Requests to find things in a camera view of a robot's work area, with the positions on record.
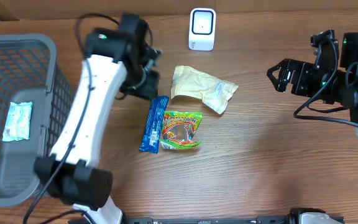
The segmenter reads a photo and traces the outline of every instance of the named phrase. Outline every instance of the blue wrapper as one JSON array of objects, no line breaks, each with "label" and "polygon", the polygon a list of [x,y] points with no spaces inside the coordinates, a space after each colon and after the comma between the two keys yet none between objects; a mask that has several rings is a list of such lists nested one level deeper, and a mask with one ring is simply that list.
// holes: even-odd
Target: blue wrapper
[{"label": "blue wrapper", "polygon": [[169,97],[158,96],[152,100],[149,108],[149,116],[147,117],[140,152],[158,153],[158,144],[160,143],[160,134],[164,112],[167,108]]}]

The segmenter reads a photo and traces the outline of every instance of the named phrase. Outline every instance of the blue and white package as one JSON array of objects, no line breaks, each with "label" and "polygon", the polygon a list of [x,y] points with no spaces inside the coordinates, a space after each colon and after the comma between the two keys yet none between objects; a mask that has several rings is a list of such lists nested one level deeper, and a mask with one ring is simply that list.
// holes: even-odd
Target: blue and white package
[{"label": "blue and white package", "polygon": [[152,100],[149,108],[142,144],[140,144],[140,152],[158,153],[158,145],[160,144],[160,134],[164,112],[167,108],[169,97],[158,96]]}]

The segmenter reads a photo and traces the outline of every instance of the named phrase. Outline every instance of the crumpled paper bag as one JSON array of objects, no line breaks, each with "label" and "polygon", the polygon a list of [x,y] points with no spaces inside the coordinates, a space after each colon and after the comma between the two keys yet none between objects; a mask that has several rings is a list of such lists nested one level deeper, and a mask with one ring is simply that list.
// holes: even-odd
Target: crumpled paper bag
[{"label": "crumpled paper bag", "polygon": [[181,65],[176,66],[173,74],[171,98],[179,95],[194,97],[202,100],[218,114],[222,114],[238,87],[232,82]]}]

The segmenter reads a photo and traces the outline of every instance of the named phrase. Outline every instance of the plastic basket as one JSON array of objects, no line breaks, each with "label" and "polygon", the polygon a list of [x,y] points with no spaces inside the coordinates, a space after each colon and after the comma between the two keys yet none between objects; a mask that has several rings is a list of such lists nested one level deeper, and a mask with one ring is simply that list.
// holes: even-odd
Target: plastic basket
[{"label": "plastic basket", "polygon": [[[2,142],[10,102],[30,101],[30,139]],[[72,101],[51,39],[41,34],[0,35],[0,206],[21,203],[38,189],[34,159],[56,143]]]}]

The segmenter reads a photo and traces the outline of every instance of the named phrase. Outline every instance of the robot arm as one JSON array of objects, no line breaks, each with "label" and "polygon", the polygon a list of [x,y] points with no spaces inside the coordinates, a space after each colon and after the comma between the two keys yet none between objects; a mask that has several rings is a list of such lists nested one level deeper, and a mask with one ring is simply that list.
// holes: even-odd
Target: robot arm
[{"label": "robot arm", "polygon": [[[121,223],[122,212],[110,197],[112,173],[97,167],[104,128],[118,91],[146,100],[157,97],[159,74],[151,68],[162,53],[145,43],[148,29],[139,16],[125,14],[118,30],[96,28],[87,36],[80,84],[66,124],[49,157],[38,157],[34,164],[45,185],[63,163],[47,192],[86,212],[91,223]],[[73,147],[63,160],[79,122]]]},{"label": "robot arm", "polygon": [[[334,65],[338,54],[338,42],[334,31],[327,30],[318,35],[311,36],[311,45],[316,47],[317,56],[315,63],[301,62],[293,59],[284,59],[278,65],[268,70],[267,76],[272,81],[275,89],[284,92],[287,84],[293,84],[291,93],[299,96],[314,98],[320,89],[321,94],[317,100],[323,103],[334,104],[338,102],[342,108],[334,110],[318,111],[332,113],[339,110],[349,109],[350,121],[327,118],[322,116],[301,116],[302,119],[314,119],[349,124],[356,127],[358,137],[358,33],[347,33],[344,35],[340,67],[346,68],[346,72],[336,71],[333,75]],[[278,78],[273,72],[279,70]],[[318,216],[305,215],[303,224],[313,223],[312,220],[319,219]]]}]

